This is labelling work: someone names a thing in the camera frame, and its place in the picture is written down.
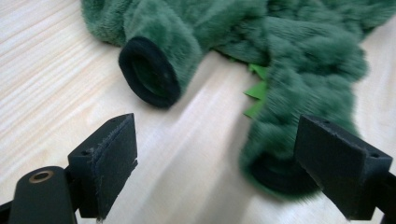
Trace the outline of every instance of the green felt piece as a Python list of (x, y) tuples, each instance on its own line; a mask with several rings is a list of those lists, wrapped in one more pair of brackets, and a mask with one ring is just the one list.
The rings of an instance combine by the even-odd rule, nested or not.
[(265, 99), (266, 90), (267, 90), (267, 84), (265, 83), (265, 81), (261, 81), (252, 88), (245, 91), (245, 94), (253, 98), (263, 100)]
[(267, 74), (267, 68), (254, 64), (254, 63), (250, 63), (248, 65), (248, 71), (256, 73), (262, 80), (265, 80), (265, 75)]
[[(265, 104), (259, 101), (247, 112), (253, 120), (239, 164), (250, 180), (257, 178), (252, 164), (266, 167), (276, 178), (264, 184), (262, 176), (255, 183), (295, 198), (304, 195), (290, 195), (296, 179), (291, 170), (277, 173), (276, 164), (258, 158), (293, 159), (301, 114), (357, 133), (352, 85), (367, 73), (360, 43), (396, 11), (395, 0), (82, 0), (81, 5), (94, 36), (128, 49), (120, 57), (123, 75), (153, 105), (174, 104), (210, 50), (253, 63), (249, 69), (265, 81), (266, 91), (251, 94), (264, 95)], [(144, 59), (133, 61), (131, 55)]]
[(251, 119), (254, 119), (255, 117), (257, 117), (257, 115), (259, 115), (260, 110), (262, 109), (264, 104), (264, 100), (257, 101), (253, 106), (251, 106), (244, 112), (244, 115), (248, 116)]

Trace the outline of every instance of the green felt spike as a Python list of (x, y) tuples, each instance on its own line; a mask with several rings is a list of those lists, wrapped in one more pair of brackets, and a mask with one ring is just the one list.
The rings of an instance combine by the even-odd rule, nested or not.
[(267, 92), (267, 84), (264, 81), (261, 81), (252, 88), (245, 91), (245, 94), (254, 97), (256, 99), (263, 100), (265, 98), (266, 92)]
[(251, 119), (254, 119), (260, 113), (260, 110), (262, 109), (264, 104), (264, 100), (256, 102), (253, 106), (251, 106), (244, 112), (244, 115), (248, 116)]
[(256, 73), (262, 80), (265, 80), (265, 75), (267, 73), (267, 68), (254, 64), (254, 63), (250, 63), (248, 65), (248, 71)]

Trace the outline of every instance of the dark green fur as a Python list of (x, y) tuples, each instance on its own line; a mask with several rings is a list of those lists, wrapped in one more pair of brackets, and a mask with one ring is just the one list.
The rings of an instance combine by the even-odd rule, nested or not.
[[(133, 82), (136, 94), (156, 106), (168, 107), (177, 101), (197, 65), (212, 49), (246, 63), (268, 66), (265, 105), (252, 122), (240, 156), (242, 170), (253, 182), (262, 184), (251, 175), (252, 164), (262, 155), (292, 160), (301, 114), (322, 117), (357, 133), (351, 85), (367, 70), (359, 43), (393, 15), (396, 1), (82, 0), (82, 9), (94, 36), (125, 46), (120, 55), (125, 78), (130, 85)], [(154, 58), (161, 55), (170, 67), (153, 69), (154, 64), (163, 62), (141, 59), (145, 56), (140, 55), (142, 48), (136, 47), (137, 36), (139, 41), (144, 43), (146, 38), (148, 45), (157, 46), (148, 54)], [(137, 60), (128, 58), (131, 54)], [(175, 80), (177, 90), (158, 81), (164, 78)], [(140, 91), (145, 88), (150, 91), (148, 98)], [(174, 99), (157, 104), (166, 96)], [(270, 163), (263, 167), (272, 170)], [(274, 171), (279, 180), (287, 179), (291, 172), (284, 168)], [(269, 191), (298, 197), (317, 189), (308, 186), (310, 192), (297, 193), (278, 190), (287, 182), (280, 181), (279, 188)]]

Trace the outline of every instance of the green fuzzy costume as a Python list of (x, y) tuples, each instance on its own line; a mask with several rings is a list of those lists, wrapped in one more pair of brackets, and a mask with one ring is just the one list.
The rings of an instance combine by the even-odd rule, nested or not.
[(132, 90), (173, 105), (210, 50), (268, 66), (265, 105), (240, 156), (244, 174), (278, 196), (315, 192), (293, 159), (301, 114), (357, 133), (351, 84), (366, 73), (359, 43), (396, 10), (395, 0), (82, 0), (88, 30), (122, 47)]

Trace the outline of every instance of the black elastic band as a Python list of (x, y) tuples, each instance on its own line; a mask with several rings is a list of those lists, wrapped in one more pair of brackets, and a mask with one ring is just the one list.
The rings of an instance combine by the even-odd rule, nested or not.
[[(166, 91), (166, 97), (145, 87), (134, 69), (134, 63), (137, 61), (134, 59), (144, 59), (149, 63), (150, 69), (161, 83), (161, 88)], [(180, 97), (181, 90), (172, 64), (149, 39), (138, 36), (129, 40), (120, 53), (119, 65), (131, 89), (147, 103), (158, 107), (170, 107)]]

